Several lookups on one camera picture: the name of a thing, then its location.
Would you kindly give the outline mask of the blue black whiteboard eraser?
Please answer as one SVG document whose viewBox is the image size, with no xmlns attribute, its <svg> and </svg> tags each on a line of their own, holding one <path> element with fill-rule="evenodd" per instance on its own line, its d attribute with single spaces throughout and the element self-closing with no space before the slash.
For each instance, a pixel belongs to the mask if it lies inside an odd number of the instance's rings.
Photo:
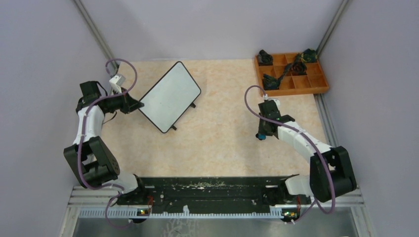
<svg viewBox="0 0 419 237">
<path fill-rule="evenodd" d="M 263 140 L 266 139 L 266 135 L 264 135 L 264 134 L 257 133 L 255 136 L 260 141 L 263 141 Z"/>
</svg>

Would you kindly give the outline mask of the white whiteboard black frame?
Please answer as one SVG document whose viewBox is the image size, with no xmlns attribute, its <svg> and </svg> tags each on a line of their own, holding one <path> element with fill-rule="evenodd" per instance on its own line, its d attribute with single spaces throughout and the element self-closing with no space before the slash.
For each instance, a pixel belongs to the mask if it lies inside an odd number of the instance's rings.
<svg viewBox="0 0 419 237">
<path fill-rule="evenodd" d="M 188 108 L 195 108 L 195 100 L 202 90 L 183 62 L 177 61 L 140 102 L 140 112 L 161 132 L 176 130 L 175 123 Z"/>
</svg>

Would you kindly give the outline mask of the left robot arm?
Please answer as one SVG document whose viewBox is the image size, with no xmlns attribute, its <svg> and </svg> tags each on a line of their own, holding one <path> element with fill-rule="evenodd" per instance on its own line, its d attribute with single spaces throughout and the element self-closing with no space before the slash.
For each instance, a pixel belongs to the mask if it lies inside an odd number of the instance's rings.
<svg viewBox="0 0 419 237">
<path fill-rule="evenodd" d="M 102 95 L 101 87 L 97 81 L 80 85 L 83 95 L 76 107 L 77 136 L 73 144 L 63 150 L 64 158 L 82 187 L 115 189 L 119 205 L 143 204 L 148 198 L 144 182 L 137 175 L 121 170 L 101 134 L 106 114 L 130 114 L 144 105 L 133 99 L 125 88 L 112 95 Z"/>
</svg>

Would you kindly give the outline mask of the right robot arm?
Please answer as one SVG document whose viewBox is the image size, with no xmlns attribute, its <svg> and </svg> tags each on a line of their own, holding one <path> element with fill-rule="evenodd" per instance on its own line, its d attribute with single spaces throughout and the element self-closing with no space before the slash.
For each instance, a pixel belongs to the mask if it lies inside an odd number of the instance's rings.
<svg viewBox="0 0 419 237">
<path fill-rule="evenodd" d="M 273 136 L 293 147 L 309 164 L 309 174 L 292 175 L 278 190 L 283 203 L 292 203 L 297 195 L 313 196 L 327 202 L 357 188 L 349 152 L 342 146 L 332 147 L 313 137 L 293 117 L 281 115 L 275 100 L 258 105 L 257 139 Z"/>
</svg>

